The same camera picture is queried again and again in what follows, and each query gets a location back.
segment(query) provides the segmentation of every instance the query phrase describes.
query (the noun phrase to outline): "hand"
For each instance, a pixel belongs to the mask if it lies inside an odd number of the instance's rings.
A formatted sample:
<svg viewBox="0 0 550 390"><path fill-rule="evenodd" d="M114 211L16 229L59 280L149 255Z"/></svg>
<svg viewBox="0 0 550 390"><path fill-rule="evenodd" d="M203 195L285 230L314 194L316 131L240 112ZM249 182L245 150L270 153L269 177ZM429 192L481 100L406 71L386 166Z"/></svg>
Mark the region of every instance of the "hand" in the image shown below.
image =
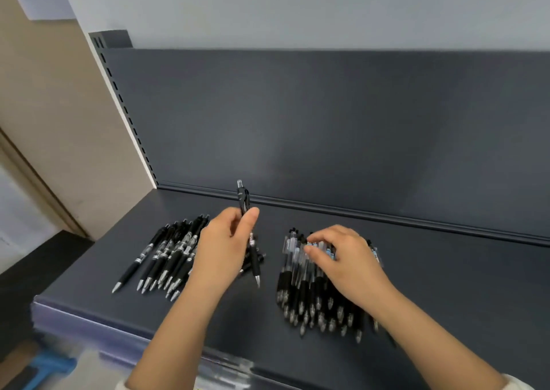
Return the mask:
<svg viewBox="0 0 550 390"><path fill-rule="evenodd" d="M378 304L395 288L376 261L367 241L353 229L340 225L312 233L307 240L330 242L336 247L335 261L311 245L306 246L304 251L323 269L343 296L375 315Z"/></svg>
<svg viewBox="0 0 550 390"><path fill-rule="evenodd" d="M200 283L219 299L239 274L249 235L260 210L253 207L241 218L241 211L228 207L201 231L189 281Z"/></svg>

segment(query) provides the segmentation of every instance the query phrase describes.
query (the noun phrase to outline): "forearm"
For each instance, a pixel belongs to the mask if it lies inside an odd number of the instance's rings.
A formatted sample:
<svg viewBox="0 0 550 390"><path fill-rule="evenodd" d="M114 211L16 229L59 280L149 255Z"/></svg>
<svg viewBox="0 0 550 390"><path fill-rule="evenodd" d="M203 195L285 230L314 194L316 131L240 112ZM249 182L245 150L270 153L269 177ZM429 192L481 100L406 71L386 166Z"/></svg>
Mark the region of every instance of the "forearm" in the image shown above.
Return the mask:
<svg viewBox="0 0 550 390"><path fill-rule="evenodd" d="M381 295L372 315L395 338L432 390L501 390L506 385L498 371L399 291L390 289Z"/></svg>
<svg viewBox="0 0 550 390"><path fill-rule="evenodd" d="M131 390L193 388L219 297L192 277L128 378Z"/></svg>

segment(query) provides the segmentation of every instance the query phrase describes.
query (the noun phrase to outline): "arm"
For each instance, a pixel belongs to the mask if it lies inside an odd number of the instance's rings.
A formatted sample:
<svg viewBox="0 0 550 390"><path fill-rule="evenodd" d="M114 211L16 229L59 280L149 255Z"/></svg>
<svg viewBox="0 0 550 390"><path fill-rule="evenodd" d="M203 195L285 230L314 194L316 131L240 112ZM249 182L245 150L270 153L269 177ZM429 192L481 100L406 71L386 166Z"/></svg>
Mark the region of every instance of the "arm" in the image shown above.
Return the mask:
<svg viewBox="0 0 550 390"><path fill-rule="evenodd" d="M127 380L131 390L193 389L206 327L243 264L258 219L227 208L201 232L189 281Z"/></svg>
<svg viewBox="0 0 550 390"><path fill-rule="evenodd" d="M395 289L354 230L336 225L307 240L327 241L336 247L336 261L312 246L305 251L345 297L386 328L431 389L501 390L506 386L498 371Z"/></svg>

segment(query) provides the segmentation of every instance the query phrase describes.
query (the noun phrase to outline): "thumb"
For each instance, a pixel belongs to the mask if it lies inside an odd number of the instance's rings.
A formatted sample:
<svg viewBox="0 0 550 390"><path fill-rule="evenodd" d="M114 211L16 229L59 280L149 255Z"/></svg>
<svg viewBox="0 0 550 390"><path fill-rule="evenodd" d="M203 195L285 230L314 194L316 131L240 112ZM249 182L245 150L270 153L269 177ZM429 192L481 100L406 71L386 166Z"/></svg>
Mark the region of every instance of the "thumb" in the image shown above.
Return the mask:
<svg viewBox="0 0 550 390"><path fill-rule="evenodd" d="M316 263L326 274L330 274L334 268L334 262L326 252L321 251L319 248L313 245L306 245L304 251Z"/></svg>
<svg viewBox="0 0 550 390"><path fill-rule="evenodd" d="M237 226L233 237L237 238L238 241L242 241L244 244L247 243L250 233L258 220L259 214L260 210L257 207L248 209L239 221L239 225Z"/></svg>

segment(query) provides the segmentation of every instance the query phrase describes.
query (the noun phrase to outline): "sleeve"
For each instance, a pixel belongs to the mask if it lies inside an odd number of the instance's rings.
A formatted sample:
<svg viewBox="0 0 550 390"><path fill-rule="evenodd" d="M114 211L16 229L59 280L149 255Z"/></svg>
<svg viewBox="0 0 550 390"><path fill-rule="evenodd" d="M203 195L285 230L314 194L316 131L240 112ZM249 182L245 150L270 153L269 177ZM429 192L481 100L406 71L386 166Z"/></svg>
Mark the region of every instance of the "sleeve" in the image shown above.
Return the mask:
<svg viewBox="0 0 550 390"><path fill-rule="evenodd" d="M535 390L533 387L525 384L523 381L518 380L515 377L509 376L508 374L502 375L506 378L506 380L508 380L508 384L502 390Z"/></svg>
<svg viewBox="0 0 550 390"><path fill-rule="evenodd" d="M130 390L128 387L124 385L123 381L120 381L119 384L114 388L114 390Z"/></svg>

